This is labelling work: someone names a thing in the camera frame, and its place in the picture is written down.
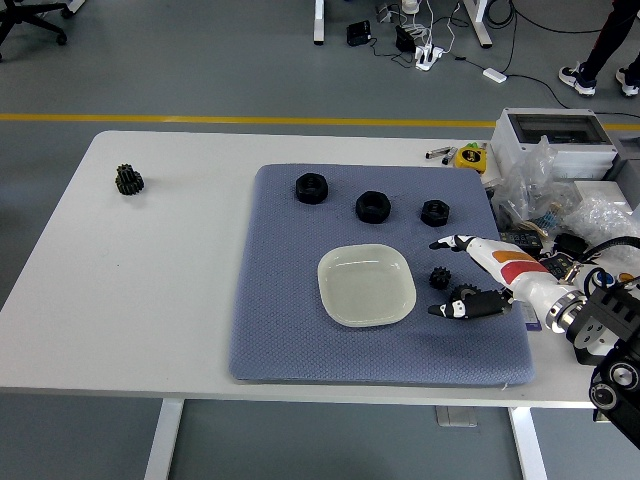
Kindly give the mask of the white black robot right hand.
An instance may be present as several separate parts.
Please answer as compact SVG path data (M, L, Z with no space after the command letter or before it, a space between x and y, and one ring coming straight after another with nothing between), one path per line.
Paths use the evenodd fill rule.
M452 235L437 240L432 249L464 251L504 286L501 291L467 295L428 312L449 319L475 319L506 311L514 301L529 303L550 328L559 326L563 314L580 308L586 297L572 285L561 283L541 263L514 244L476 236Z

